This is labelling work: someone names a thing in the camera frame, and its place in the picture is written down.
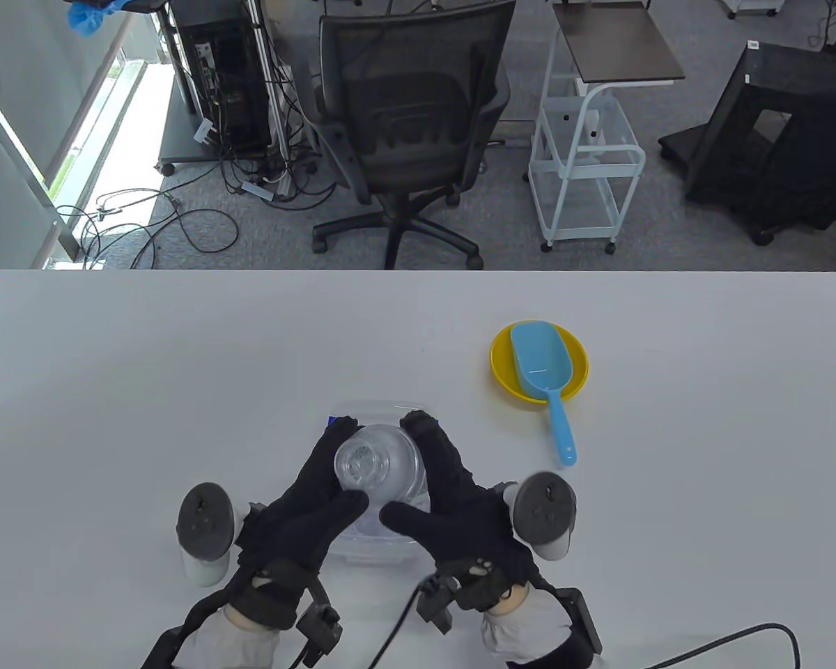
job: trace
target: computer tower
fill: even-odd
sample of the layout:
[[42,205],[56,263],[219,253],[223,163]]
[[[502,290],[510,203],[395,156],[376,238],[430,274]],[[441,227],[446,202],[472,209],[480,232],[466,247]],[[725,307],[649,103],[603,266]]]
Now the computer tower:
[[170,9],[194,97],[223,138],[223,149],[264,153],[271,144],[268,76],[245,3],[171,0]]

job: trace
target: hand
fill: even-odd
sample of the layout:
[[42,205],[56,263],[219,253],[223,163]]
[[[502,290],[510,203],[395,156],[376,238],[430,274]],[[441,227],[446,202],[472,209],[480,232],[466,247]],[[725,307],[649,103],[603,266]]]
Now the hand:
[[[433,417],[412,411],[400,426],[415,440],[424,460],[431,512],[390,502],[380,510],[380,522],[418,541],[438,568],[456,562],[491,563],[504,572],[510,585],[526,585],[536,565],[529,548],[514,539],[501,495],[475,484]],[[465,582],[482,573],[482,568],[473,567],[451,576]]]
[[310,573],[319,572],[332,541],[368,507],[365,493],[341,490],[334,472],[335,453],[358,430],[353,418],[337,418],[326,428],[291,487],[245,519],[236,541],[242,548],[240,566],[259,570],[272,560],[285,558]]
[[291,628],[307,583],[319,573],[332,541],[368,509],[367,494],[341,490],[334,472],[335,453],[358,429],[353,418],[337,418],[294,484],[245,519],[236,541],[242,553],[230,605],[249,620]]

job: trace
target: scoop handle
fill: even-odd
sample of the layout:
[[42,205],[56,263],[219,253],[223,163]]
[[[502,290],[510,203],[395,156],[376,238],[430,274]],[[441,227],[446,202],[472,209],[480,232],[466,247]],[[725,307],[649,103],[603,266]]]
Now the scoop handle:
[[567,410],[564,408],[560,392],[548,393],[548,408],[551,411],[551,427],[555,433],[557,452],[561,456],[561,462],[565,466],[573,466],[576,464],[576,442],[573,440],[573,431],[570,428],[570,420],[567,418]]

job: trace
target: blue scoop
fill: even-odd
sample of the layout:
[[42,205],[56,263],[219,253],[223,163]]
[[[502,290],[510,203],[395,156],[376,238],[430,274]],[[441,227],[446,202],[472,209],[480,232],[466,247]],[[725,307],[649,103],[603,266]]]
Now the blue scoop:
[[545,321],[520,323],[511,329],[511,345],[520,387],[529,397],[548,401],[561,460],[575,465],[576,442],[561,400],[561,391],[573,378],[573,361],[560,332]]

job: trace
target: chair base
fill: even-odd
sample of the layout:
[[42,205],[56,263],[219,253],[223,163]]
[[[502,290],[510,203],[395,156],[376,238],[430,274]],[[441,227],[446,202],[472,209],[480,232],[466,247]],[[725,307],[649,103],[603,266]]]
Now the chair base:
[[408,195],[380,195],[378,199],[382,204],[382,211],[350,216],[347,219],[334,220],[330,223],[315,226],[313,228],[313,253],[324,254],[328,251],[326,240],[330,236],[350,230],[386,227],[389,230],[389,235],[387,236],[384,270],[393,270],[396,267],[399,243],[402,241],[404,233],[407,232],[433,237],[447,243],[467,256],[468,270],[482,270],[483,259],[479,255],[479,246],[476,243],[418,215],[432,201],[438,200],[440,197],[449,198],[451,195],[453,195],[452,190],[447,188],[427,192],[427,194],[418,195],[411,200]]

